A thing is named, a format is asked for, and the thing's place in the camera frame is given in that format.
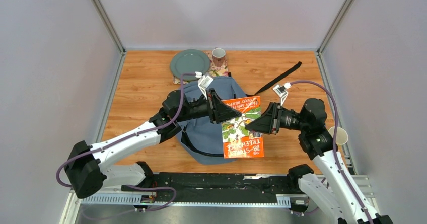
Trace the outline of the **orange treehouse book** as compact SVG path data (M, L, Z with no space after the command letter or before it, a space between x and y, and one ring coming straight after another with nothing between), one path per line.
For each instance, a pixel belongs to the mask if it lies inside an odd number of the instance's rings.
M261 116L260 97L229 99L223 100L223 103L241 113L240 117L221 124L224 158L264 157L262 133L246 129L249 123Z

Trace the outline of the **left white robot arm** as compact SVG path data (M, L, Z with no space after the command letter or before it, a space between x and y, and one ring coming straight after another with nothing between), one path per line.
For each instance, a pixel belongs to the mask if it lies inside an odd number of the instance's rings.
M148 167L135 163L124 167L115 163L144 148L163 143L181 131L179 122L207 117L211 123L223 123L241 113L225 104L214 89L206 97L188 102L182 90L168 94L158 113L137 128L99 143L76 143L68 160L60 166L77 198L84 199L105 187L133 185L141 191L153 187Z

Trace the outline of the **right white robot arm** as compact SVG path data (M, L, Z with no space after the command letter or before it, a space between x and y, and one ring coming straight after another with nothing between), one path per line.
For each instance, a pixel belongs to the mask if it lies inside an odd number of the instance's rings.
M328 186L306 164L289 169L287 186L293 193L307 194L333 223L392 223L389 216L380 215L368 202L343 166L335 140L325 127L326 119L324 102L309 98L299 113L270 103L246 129L264 134L277 134L281 128L300 132L302 150L321 170Z

